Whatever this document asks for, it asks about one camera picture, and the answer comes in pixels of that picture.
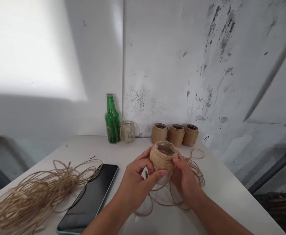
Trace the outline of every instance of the phone screen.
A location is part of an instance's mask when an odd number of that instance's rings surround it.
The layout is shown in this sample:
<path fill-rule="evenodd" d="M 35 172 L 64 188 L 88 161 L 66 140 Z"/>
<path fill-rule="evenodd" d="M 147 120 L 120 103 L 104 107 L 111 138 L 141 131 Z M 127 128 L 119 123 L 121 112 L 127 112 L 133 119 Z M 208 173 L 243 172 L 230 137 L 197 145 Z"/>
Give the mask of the phone screen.
<path fill-rule="evenodd" d="M 80 234 L 104 206 L 118 166 L 103 164 L 96 179 L 86 184 L 83 196 L 68 210 L 58 225 L 59 234 Z"/>

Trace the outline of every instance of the clear glass jar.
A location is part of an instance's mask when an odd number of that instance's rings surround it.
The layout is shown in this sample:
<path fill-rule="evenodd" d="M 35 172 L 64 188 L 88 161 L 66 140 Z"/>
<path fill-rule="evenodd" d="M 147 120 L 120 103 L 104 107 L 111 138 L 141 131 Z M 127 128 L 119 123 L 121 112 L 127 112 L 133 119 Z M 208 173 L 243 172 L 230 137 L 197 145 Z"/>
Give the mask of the clear glass jar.
<path fill-rule="evenodd" d="M 120 127 L 121 141 L 131 143 L 135 140 L 135 125 L 132 121 L 123 121 Z"/>

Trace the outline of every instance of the jar with twine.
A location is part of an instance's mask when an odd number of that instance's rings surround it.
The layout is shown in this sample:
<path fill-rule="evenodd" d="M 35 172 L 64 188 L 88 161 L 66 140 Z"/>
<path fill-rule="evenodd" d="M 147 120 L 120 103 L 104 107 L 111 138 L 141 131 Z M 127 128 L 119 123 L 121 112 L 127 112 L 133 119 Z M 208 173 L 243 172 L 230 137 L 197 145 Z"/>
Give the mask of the jar with twine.
<path fill-rule="evenodd" d="M 176 147 L 168 141 L 158 141 L 152 147 L 149 159 L 155 170 L 167 170 L 168 174 L 163 177 L 158 184 L 166 184 L 172 176 L 175 167 L 172 159 L 178 155 Z"/>
<path fill-rule="evenodd" d="M 152 128 L 152 143 L 155 144 L 158 141 L 166 140 L 167 134 L 167 126 L 162 123 L 156 123 Z"/>
<path fill-rule="evenodd" d="M 182 144 L 185 146 L 193 146 L 196 143 L 197 137 L 198 137 L 198 127 L 187 124 L 184 126 L 184 138 L 182 141 Z"/>
<path fill-rule="evenodd" d="M 168 141 L 175 147 L 179 147 L 182 144 L 184 137 L 184 128 L 179 124 L 173 124 L 169 129 Z"/>

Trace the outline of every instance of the person's left hand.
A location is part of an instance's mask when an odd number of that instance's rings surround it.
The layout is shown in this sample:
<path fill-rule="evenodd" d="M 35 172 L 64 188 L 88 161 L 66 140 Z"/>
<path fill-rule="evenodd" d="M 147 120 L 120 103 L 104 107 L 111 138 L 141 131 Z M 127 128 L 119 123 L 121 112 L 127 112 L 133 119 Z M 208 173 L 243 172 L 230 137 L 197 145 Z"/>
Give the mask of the person's left hand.
<path fill-rule="evenodd" d="M 133 213 L 140 207 L 156 183 L 167 174 L 166 170 L 155 171 L 149 160 L 151 149 L 152 146 L 126 167 L 120 186 L 113 198 L 116 203 L 124 203 L 124 209 L 129 213 Z M 147 179 L 142 177 L 145 167 L 150 174 Z"/>

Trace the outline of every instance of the white table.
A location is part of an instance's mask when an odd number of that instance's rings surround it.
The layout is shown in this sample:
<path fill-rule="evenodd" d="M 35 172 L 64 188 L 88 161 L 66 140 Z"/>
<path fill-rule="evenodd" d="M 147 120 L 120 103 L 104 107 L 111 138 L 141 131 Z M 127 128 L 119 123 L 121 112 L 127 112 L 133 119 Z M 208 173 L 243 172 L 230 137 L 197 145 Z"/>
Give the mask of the white table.
<path fill-rule="evenodd" d="M 53 169 L 53 160 L 60 160 L 66 164 L 71 161 L 75 166 L 96 155 L 96 158 L 106 164 L 119 166 L 107 204 L 117 191 L 128 163 L 151 145 L 150 138 L 138 138 L 131 144 L 112 145 L 108 143 L 105 136 L 76 136 L 0 190 L 0 195 L 33 172 Z M 254 234 L 285 234 L 256 199 L 221 162 L 215 159 L 203 143 L 197 142 L 194 147 L 182 145 L 178 149 L 183 156 L 189 157 L 194 148 L 201 149 L 205 153 L 205 157 L 196 160 L 196 163 L 205 178 L 206 185 L 203 190 L 212 200 Z M 195 150 L 194 156 L 199 157 L 201 153 Z M 167 192 L 168 187 L 158 191 L 156 197 L 164 198 Z M 70 206 L 78 194 L 78 191 L 74 192 L 70 198 L 59 205 L 58 209 Z M 140 207 L 140 212 L 147 211 L 149 206 L 150 201 L 147 198 Z M 64 214 L 65 212 L 51 215 L 46 228 L 36 234 L 55 235 L 56 227 Z M 154 205 L 153 212 L 147 217 L 140 218 L 132 214 L 120 230 L 120 234 L 206 234 L 206 232 L 192 211 L 185 212 L 178 207 Z"/>

